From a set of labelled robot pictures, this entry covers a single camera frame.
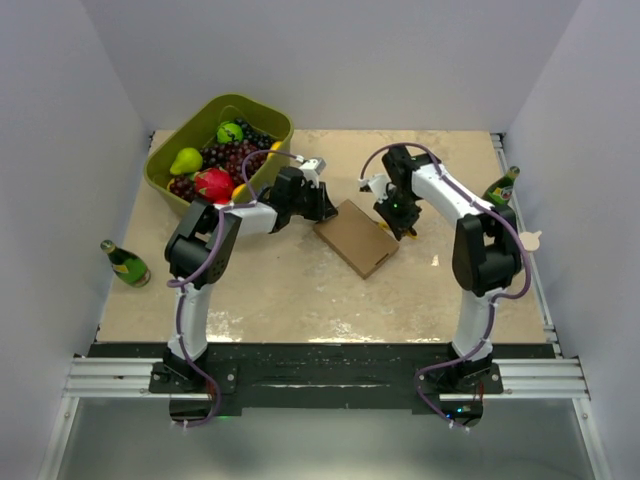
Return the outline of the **brown cardboard express box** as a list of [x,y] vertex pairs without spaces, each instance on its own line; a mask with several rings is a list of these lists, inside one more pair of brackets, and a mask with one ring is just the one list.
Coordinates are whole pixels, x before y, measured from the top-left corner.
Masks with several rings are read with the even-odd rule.
[[362,279],[368,279],[396,254],[398,242],[351,200],[338,214],[314,225],[314,232]]

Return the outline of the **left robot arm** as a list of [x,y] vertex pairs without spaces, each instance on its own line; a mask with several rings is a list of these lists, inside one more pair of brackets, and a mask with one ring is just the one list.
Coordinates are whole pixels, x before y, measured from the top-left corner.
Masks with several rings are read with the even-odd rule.
[[248,203],[215,206],[194,201],[165,248],[176,290],[172,337],[163,365],[173,382],[185,392],[196,392],[211,375],[201,361],[208,349],[206,324],[213,286],[225,273],[236,240],[281,231],[292,217],[315,223],[337,215],[321,167],[315,159],[298,167],[282,168],[272,186]]

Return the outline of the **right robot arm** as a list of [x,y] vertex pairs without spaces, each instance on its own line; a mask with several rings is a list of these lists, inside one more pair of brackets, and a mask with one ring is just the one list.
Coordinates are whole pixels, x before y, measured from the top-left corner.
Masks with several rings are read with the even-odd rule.
[[416,233],[421,202],[430,204],[452,226],[452,271],[462,290],[458,326],[448,360],[421,368],[417,376],[433,377],[466,393],[490,371],[498,304],[510,298],[507,289],[513,278],[529,272],[530,264],[515,212],[472,193],[427,147],[411,155],[412,146],[407,142],[380,148],[385,171],[360,177],[360,188],[374,194],[374,209],[396,239]]

